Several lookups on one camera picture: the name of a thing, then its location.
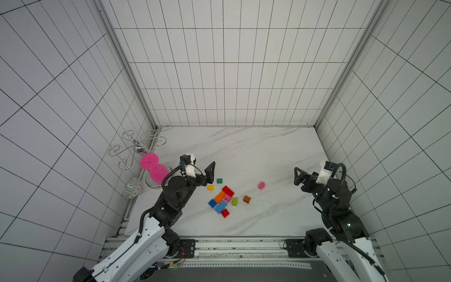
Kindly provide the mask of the orange lego brick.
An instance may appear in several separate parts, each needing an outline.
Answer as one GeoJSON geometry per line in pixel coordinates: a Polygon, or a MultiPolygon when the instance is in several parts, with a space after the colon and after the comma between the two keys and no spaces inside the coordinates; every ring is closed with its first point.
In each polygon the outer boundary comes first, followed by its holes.
{"type": "Polygon", "coordinates": [[[226,194],[225,192],[221,191],[221,192],[214,198],[214,201],[215,201],[217,204],[219,204],[219,203],[224,199],[224,197],[225,197],[226,195],[227,195],[227,194],[226,194]]]}

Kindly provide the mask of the long red lego brick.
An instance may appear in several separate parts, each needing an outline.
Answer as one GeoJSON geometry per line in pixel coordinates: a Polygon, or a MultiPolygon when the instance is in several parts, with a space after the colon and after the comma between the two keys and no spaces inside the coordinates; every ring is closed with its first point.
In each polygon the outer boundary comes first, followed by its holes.
{"type": "Polygon", "coordinates": [[[234,196],[234,192],[228,186],[225,186],[222,191],[230,197],[234,196]]]}

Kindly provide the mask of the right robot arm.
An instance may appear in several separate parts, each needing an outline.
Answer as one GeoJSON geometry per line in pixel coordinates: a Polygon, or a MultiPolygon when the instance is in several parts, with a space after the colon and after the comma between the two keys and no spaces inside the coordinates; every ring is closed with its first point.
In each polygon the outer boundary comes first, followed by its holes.
{"type": "Polygon", "coordinates": [[[389,277],[377,258],[369,233],[351,210],[356,188],[349,189],[343,163],[325,161],[312,174],[294,168],[294,184],[313,197],[324,227],[306,232],[307,256],[319,257],[339,282],[387,282],[389,277]]]}

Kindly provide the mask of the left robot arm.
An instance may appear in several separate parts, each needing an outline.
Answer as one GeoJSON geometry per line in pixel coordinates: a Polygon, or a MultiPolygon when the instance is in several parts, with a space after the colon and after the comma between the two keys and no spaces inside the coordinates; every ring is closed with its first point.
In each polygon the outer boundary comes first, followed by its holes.
{"type": "Polygon", "coordinates": [[[74,282],[133,282],[147,269],[166,256],[175,256],[180,236],[171,227],[182,215],[196,188],[214,182],[216,163],[204,173],[188,174],[195,165],[183,161],[162,181],[162,192],[155,205],[145,210],[139,228],[103,261],[88,269],[82,267],[73,277],[74,282]]]}

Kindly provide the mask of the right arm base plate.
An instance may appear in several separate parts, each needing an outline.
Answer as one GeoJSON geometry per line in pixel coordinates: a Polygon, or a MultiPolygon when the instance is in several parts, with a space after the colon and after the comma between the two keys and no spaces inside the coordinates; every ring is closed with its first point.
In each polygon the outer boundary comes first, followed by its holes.
{"type": "Polygon", "coordinates": [[[286,239],[283,249],[287,251],[288,257],[291,259],[308,258],[305,252],[304,239],[286,239]]]}

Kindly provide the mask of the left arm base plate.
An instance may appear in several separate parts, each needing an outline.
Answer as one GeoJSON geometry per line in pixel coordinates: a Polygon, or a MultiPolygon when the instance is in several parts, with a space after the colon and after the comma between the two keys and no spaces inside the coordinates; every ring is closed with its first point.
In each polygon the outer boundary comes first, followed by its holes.
{"type": "Polygon", "coordinates": [[[196,240],[195,239],[181,239],[177,242],[174,259],[192,259],[196,251],[196,240]]]}

